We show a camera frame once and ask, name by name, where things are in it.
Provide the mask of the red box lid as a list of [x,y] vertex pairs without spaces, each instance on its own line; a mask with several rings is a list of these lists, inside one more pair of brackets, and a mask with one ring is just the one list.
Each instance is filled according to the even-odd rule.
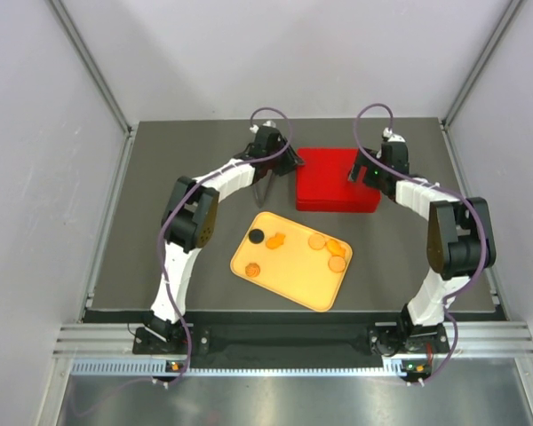
[[357,155],[355,148],[302,147],[298,156],[305,164],[296,171],[296,201],[299,211],[373,213],[381,193],[362,182],[348,180]]

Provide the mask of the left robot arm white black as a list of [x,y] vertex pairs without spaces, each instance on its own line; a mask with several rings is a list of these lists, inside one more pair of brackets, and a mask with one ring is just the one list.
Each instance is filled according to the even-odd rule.
[[225,165],[200,177],[182,176],[172,189],[158,233],[161,279],[146,321],[163,351],[183,344],[187,287],[195,260],[213,235],[219,204],[267,174],[284,176],[304,164],[274,122],[253,124],[251,133],[254,139]]

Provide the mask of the metal tongs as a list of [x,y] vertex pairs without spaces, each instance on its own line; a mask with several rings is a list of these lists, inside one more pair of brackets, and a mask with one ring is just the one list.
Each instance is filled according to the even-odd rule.
[[269,171],[264,178],[252,186],[253,199],[259,209],[262,209],[267,201],[274,178],[274,172]]

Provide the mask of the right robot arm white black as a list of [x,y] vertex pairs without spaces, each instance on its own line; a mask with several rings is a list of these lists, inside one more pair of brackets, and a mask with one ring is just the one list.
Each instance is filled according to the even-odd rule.
[[411,175],[408,147],[397,137],[377,151],[357,152],[348,179],[359,178],[427,222],[429,270],[417,294],[403,306],[394,332],[396,350],[417,351],[439,338],[454,299],[495,263],[488,203]]

